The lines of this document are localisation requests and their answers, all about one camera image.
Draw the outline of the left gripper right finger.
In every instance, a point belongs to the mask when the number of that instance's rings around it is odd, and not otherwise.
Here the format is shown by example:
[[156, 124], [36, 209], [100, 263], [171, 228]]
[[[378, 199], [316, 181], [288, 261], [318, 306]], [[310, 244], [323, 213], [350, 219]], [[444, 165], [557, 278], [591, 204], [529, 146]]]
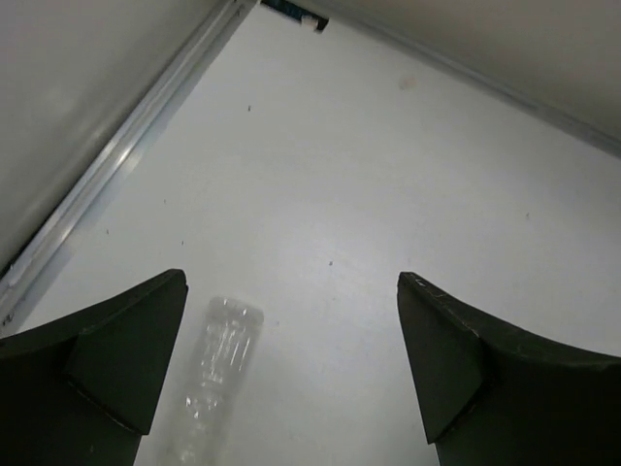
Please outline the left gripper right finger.
[[442, 465], [616, 465], [620, 360], [561, 344], [398, 280], [427, 442]]

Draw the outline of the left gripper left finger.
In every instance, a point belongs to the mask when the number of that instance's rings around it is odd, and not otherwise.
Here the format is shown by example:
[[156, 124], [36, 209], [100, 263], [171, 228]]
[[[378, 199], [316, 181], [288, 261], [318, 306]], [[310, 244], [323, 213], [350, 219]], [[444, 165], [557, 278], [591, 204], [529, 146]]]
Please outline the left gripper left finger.
[[1, 341], [4, 465], [131, 465], [149, 434], [188, 285], [169, 269]]

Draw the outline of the clear unlabelled plastic bottle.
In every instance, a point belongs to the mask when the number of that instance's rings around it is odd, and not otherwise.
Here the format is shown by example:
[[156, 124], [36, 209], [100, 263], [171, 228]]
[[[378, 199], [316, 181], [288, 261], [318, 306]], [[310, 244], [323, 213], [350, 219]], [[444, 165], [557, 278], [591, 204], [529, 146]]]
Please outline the clear unlabelled plastic bottle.
[[193, 347], [160, 453], [160, 465], [215, 465], [262, 332], [264, 313], [215, 297]]

